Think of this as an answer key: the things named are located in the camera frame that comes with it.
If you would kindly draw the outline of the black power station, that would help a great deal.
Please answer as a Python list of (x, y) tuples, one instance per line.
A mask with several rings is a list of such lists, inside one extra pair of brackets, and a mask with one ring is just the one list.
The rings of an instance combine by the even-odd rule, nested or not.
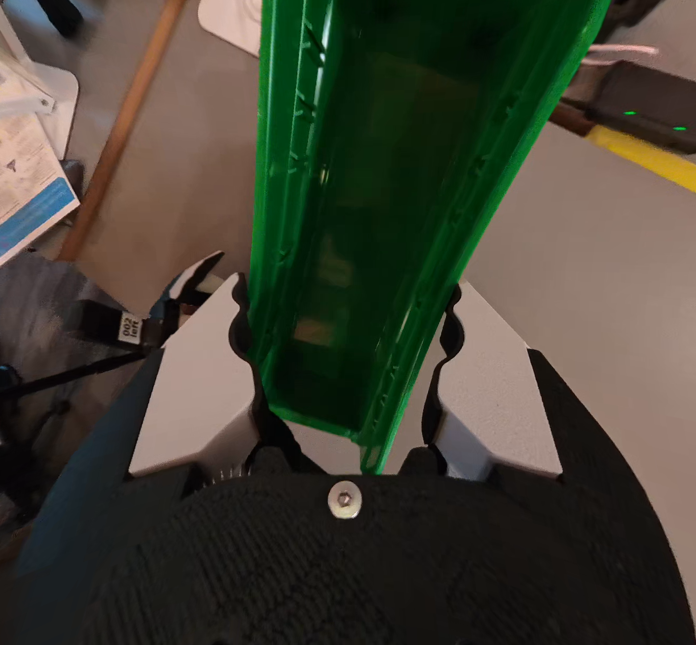
[(596, 127), (695, 155), (695, 80), (619, 60), (583, 64), (550, 121), (581, 137)]

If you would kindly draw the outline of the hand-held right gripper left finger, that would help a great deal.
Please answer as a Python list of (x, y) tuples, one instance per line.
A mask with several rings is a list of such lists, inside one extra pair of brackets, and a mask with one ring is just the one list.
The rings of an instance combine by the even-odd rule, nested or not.
[(131, 476), (189, 464), (204, 476), (231, 476), (257, 446), (280, 449), (292, 470), (302, 470), (301, 448), (269, 410), (248, 360), (246, 290), (244, 275), (233, 274), (167, 339)]

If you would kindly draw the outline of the white stand base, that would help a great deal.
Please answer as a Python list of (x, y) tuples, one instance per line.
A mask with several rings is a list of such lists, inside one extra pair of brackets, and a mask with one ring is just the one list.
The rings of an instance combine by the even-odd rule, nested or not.
[(12, 23), (1, 11), (1, 117), (51, 115), (76, 95), (74, 75), (31, 60)]

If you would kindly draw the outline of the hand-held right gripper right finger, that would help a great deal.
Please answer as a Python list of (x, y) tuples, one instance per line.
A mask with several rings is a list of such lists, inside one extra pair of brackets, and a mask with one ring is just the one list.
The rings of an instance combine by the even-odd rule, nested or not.
[(562, 465), (526, 342), (466, 281), (440, 333), (422, 435), (446, 475), (482, 482), (497, 465), (555, 479)]

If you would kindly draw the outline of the black tripod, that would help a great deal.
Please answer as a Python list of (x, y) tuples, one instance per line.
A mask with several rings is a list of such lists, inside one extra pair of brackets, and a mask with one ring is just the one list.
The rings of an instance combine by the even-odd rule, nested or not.
[(103, 374), (138, 362), (149, 351), (134, 351), (115, 355), (40, 379), (25, 382), (10, 365), (1, 365), (1, 493), (5, 494), (23, 512), (31, 512), (37, 505), (42, 484), (42, 471), (33, 447), (45, 425), (54, 417), (65, 415), (70, 409), (67, 400), (60, 400), (43, 414), (29, 434), (19, 436), (13, 424), (18, 414), (18, 403), (24, 397), (72, 383), (88, 376)]

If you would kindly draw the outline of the grey desk with wooden edge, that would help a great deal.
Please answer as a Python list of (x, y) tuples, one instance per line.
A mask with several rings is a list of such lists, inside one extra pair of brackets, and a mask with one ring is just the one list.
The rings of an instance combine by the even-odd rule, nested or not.
[(38, 65), (72, 73), (78, 96), (67, 158), (82, 162), (86, 190), (71, 225), (36, 243), (48, 259), (74, 262), (101, 205), (187, 0), (68, 0), (81, 14), (63, 37), (39, 0), (2, 0), (21, 45)]

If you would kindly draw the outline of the green plastic bin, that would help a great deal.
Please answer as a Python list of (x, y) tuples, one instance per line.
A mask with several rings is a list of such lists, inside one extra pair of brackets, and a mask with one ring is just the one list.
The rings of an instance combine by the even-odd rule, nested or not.
[(610, 3), (262, 0), (253, 359), (363, 473)]

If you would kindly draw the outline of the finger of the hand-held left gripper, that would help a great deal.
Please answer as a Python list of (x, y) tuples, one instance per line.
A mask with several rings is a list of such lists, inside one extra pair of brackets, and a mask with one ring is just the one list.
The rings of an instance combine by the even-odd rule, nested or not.
[(214, 269), (225, 255), (217, 250), (185, 269), (174, 281), (174, 301), (199, 308), (224, 283)]

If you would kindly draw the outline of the printed leaflet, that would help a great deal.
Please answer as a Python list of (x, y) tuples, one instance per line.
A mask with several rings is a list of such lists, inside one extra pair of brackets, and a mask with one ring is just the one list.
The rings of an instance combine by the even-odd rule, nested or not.
[(36, 114), (1, 119), (1, 265), (78, 209)]

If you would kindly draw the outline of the instruction sign stand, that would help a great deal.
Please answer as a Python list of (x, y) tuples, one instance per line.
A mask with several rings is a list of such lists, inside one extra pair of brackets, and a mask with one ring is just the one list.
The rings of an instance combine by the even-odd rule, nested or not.
[(262, 0), (201, 0), (198, 22), (208, 33), (259, 56)]

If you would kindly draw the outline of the yellow tape strip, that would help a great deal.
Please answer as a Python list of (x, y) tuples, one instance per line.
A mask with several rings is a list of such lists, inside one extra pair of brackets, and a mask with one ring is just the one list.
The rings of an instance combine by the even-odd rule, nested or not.
[(695, 193), (695, 161), (691, 158), (600, 125), (585, 140)]

